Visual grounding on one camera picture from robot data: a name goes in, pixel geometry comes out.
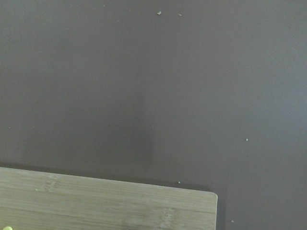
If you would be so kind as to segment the wooden cutting board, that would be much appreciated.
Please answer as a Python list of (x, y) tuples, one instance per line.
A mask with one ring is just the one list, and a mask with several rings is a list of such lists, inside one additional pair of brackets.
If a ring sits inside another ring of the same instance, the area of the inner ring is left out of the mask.
[(0, 227), (213, 230), (215, 193), (12, 168), (0, 170)]

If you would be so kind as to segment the lemon slice left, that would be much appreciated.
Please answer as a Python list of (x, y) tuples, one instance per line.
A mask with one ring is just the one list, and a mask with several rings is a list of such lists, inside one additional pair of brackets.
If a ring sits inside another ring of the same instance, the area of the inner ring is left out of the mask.
[(13, 228), (11, 226), (6, 226), (2, 230), (13, 230)]

